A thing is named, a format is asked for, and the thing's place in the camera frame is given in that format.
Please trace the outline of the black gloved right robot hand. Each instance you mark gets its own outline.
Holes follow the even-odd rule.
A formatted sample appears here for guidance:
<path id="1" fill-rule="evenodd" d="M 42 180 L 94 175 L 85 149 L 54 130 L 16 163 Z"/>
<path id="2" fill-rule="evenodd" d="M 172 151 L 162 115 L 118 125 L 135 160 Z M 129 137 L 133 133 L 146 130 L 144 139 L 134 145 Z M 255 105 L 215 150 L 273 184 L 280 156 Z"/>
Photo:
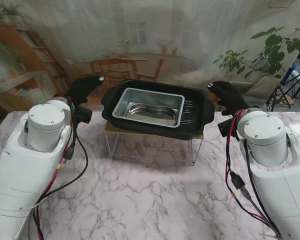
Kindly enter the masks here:
<path id="1" fill-rule="evenodd" d="M 217 104 L 225 107 L 225 110 L 221 112 L 223 116 L 233 116 L 239 110 L 249 108 L 240 92 L 227 81 L 209 83 L 207 88 L 218 98 Z"/>

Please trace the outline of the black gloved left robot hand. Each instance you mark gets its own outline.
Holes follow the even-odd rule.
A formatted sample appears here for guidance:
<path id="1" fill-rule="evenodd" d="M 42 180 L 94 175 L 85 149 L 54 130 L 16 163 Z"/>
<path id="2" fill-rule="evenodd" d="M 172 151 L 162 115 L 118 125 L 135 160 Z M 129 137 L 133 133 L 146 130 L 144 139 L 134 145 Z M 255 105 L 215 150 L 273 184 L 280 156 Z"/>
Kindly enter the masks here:
<path id="1" fill-rule="evenodd" d="M 92 75 L 76 79 L 70 86 L 64 98 L 71 98 L 75 106 L 87 103 L 87 97 L 104 82 L 104 77 Z"/>

